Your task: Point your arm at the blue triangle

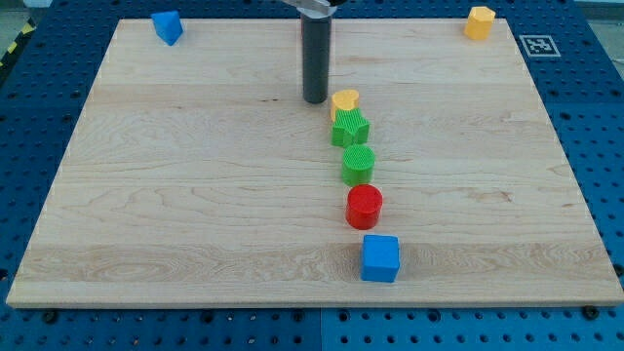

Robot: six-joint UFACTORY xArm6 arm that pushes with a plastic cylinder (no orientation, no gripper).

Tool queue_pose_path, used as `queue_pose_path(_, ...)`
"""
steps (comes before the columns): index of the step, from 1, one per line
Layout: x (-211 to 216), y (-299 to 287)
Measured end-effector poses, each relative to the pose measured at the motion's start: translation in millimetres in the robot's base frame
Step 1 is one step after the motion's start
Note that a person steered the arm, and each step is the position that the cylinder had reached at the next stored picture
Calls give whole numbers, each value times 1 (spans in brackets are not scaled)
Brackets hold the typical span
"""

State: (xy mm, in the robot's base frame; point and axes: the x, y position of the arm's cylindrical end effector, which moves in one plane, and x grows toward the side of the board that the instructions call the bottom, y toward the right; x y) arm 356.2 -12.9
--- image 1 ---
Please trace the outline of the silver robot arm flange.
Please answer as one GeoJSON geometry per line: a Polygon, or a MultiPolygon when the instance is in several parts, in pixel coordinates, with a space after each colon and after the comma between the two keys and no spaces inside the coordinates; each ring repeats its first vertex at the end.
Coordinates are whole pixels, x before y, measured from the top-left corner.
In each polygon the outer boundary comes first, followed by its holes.
{"type": "Polygon", "coordinates": [[[311,19],[331,17],[346,0],[281,0],[311,19]]]}

